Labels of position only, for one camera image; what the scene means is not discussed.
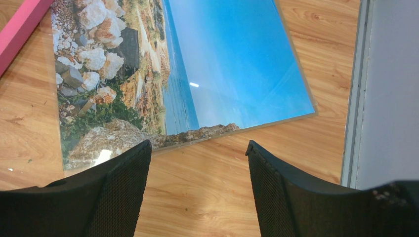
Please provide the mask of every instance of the wooden table surface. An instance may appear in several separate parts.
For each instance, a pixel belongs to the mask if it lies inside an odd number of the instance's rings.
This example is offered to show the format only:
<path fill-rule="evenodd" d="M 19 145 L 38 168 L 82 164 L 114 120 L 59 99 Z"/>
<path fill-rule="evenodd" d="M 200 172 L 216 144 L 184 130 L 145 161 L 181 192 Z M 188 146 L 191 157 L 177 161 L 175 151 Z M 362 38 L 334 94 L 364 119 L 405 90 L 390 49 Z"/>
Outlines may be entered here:
<path fill-rule="evenodd" d="M 0 0 L 0 29 L 22 0 Z M 338 183 L 359 0 L 280 0 L 319 115 L 155 156 L 136 236 L 260 236 L 250 139 Z M 0 79 L 0 190 L 64 177 L 48 12 Z"/>

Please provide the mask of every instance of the poster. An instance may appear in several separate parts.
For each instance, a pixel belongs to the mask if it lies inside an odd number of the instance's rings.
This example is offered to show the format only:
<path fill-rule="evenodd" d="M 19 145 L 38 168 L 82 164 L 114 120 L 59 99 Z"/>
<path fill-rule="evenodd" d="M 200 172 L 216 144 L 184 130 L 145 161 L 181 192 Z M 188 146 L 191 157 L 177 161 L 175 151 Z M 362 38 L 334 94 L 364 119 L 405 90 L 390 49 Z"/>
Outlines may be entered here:
<path fill-rule="evenodd" d="M 64 169 L 315 113 L 273 0 L 56 0 Z"/>

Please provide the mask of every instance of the blue water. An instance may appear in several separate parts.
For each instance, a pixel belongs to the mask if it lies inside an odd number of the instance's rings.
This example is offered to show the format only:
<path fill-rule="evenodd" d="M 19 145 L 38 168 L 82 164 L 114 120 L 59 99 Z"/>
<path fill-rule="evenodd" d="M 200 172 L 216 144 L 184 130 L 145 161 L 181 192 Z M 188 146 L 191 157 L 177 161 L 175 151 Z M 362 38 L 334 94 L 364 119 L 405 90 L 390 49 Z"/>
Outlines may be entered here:
<path fill-rule="evenodd" d="M 165 12 L 166 38 L 170 60 L 168 89 L 163 89 L 163 99 L 166 108 L 166 134 L 172 135 L 199 129 L 199 124 L 170 4 L 166 0 L 163 0 L 162 3 Z"/>

